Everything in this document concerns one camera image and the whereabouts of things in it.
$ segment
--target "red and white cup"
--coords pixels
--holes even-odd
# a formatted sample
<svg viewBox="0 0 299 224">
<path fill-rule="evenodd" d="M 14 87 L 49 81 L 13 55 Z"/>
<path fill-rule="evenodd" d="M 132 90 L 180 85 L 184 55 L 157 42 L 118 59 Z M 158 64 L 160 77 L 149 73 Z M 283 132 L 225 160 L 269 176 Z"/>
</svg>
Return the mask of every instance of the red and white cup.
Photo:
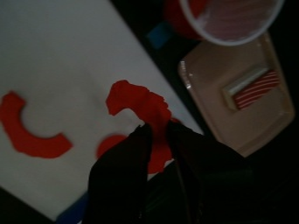
<svg viewBox="0 0 299 224">
<path fill-rule="evenodd" d="M 267 31 L 284 0 L 164 0 L 162 15 L 188 39 L 237 46 Z"/>
</svg>

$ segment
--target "red and white striped object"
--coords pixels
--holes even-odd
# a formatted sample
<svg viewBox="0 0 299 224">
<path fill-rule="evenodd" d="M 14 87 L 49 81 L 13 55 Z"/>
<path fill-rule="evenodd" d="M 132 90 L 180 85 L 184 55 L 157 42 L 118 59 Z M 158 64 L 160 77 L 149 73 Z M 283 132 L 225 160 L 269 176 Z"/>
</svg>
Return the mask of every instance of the red and white striped object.
<svg viewBox="0 0 299 224">
<path fill-rule="evenodd" d="M 231 97 L 237 109 L 249 106 L 279 84 L 276 71 L 269 69 Z"/>
</svg>

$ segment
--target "dark table surface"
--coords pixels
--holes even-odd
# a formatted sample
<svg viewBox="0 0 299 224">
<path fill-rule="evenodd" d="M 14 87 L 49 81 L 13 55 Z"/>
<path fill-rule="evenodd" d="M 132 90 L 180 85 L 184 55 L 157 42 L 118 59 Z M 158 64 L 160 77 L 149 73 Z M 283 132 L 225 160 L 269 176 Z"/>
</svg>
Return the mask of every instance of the dark table surface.
<svg viewBox="0 0 299 224">
<path fill-rule="evenodd" d="M 205 135 L 212 137 L 209 128 L 201 119 L 201 114 L 192 103 L 192 98 L 188 95 L 176 72 L 178 60 L 199 44 L 197 41 L 172 35 L 166 44 L 161 48 L 154 49 L 145 35 L 164 20 L 161 11 L 162 1 L 112 0 L 110 2 L 126 21 L 165 79 L 169 81 L 174 92 L 182 99 L 195 121 L 201 126 Z M 296 11 L 297 2 L 295 0 L 284 1 L 284 7 L 268 29 L 275 45 L 276 56 L 284 71 L 284 79 L 292 97 L 295 111 L 297 111 L 299 108 L 299 87 L 296 86 L 299 67 L 299 34 L 295 30 L 295 21 L 297 20 Z M 293 203 L 297 204 L 299 200 L 299 193 L 296 192 L 299 186 L 297 128 L 297 117 L 295 117 L 291 124 L 284 128 L 275 139 L 247 158 L 260 177 L 263 187 L 265 189 L 276 189 L 275 197 L 279 199 L 279 204 L 281 205 L 276 209 L 276 223 L 299 223 L 299 208 L 293 205 Z M 0 191 L 0 208 L 1 223 L 52 223 L 50 220 L 33 211 L 33 209 L 5 191 Z"/>
</svg>

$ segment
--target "beige tray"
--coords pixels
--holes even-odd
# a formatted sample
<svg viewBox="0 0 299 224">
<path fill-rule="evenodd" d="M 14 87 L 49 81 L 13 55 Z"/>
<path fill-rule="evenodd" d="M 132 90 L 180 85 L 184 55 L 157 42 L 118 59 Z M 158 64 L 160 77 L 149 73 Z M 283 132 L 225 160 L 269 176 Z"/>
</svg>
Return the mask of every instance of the beige tray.
<svg viewBox="0 0 299 224">
<path fill-rule="evenodd" d="M 227 105 L 221 89 L 255 67 L 275 69 L 279 85 L 243 110 Z M 283 71 L 264 33 L 244 45 L 203 41 L 181 59 L 178 75 L 216 139 L 248 156 L 295 118 Z"/>
</svg>

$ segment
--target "red c-shaped piece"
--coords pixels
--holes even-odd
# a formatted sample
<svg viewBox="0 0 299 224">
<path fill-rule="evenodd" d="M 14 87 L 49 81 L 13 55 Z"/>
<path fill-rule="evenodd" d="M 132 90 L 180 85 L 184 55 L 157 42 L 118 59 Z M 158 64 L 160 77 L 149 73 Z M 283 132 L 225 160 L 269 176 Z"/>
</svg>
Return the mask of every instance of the red c-shaped piece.
<svg viewBox="0 0 299 224">
<path fill-rule="evenodd" d="M 56 158 L 70 149 L 72 144 L 61 133 L 49 138 L 40 138 L 28 132 L 20 118 L 24 105 L 24 99 L 13 91 L 2 97 L 0 121 L 12 145 L 30 157 Z"/>
</svg>

